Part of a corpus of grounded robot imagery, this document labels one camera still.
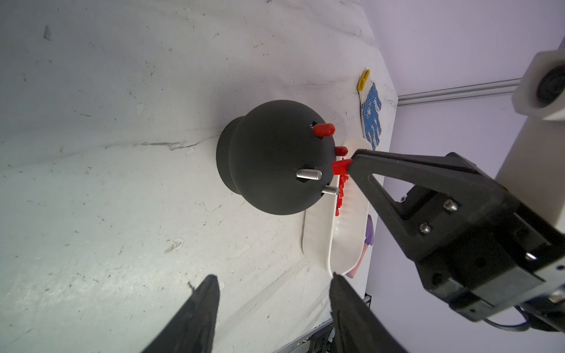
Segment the red screw sleeve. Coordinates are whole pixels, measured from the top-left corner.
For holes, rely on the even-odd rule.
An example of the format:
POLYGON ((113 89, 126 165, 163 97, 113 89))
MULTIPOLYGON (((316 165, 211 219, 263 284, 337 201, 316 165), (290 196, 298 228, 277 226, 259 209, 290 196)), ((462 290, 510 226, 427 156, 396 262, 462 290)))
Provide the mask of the red screw sleeve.
POLYGON ((337 146, 335 147, 335 155, 337 157, 345 157, 349 153, 349 150, 345 146, 337 146))
POLYGON ((352 164, 352 159, 337 160, 332 164, 332 170, 334 175, 348 175, 348 170, 352 164))
POLYGON ((333 124, 315 124, 312 126, 312 130, 318 138, 333 137, 335 126, 333 124))

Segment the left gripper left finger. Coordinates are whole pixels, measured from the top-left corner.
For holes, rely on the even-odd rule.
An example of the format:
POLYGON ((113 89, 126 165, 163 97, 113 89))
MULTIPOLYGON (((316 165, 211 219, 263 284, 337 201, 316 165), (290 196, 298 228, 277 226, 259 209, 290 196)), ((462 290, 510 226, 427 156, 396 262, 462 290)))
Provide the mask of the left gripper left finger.
POLYGON ((210 274, 144 351, 211 353, 219 301, 219 282, 210 274))

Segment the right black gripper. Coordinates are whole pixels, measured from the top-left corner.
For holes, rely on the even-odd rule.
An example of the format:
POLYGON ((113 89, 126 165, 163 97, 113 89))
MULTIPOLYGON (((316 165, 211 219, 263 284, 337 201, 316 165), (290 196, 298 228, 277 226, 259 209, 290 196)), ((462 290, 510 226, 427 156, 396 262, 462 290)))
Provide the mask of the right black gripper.
POLYGON ((564 321, 564 235, 469 160, 359 149, 347 173, 451 310, 564 321))

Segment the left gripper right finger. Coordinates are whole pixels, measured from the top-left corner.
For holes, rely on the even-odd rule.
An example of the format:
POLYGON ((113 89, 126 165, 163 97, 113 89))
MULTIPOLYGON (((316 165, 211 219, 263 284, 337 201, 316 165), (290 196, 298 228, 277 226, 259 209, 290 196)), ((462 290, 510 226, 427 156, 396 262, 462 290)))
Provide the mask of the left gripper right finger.
POLYGON ((334 274, 330 304, 337 352, 404 352, 346 279, 334 274))

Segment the black round screw base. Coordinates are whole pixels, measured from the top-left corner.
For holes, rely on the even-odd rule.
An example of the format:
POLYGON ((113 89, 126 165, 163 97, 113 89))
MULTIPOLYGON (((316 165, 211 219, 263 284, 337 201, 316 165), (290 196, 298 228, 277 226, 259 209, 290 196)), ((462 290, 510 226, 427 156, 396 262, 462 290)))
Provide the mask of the black round screw base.
POLYGON ((253 207, 285 216, 303 212, 331 184, 333 137, 318 138, 315 124, 329 124, 310 107, 290 100, 261 104, 231 121, 216 147, 223 183, 253 207), (317 169, 319 181, 297 179, 298 169, 317 169))

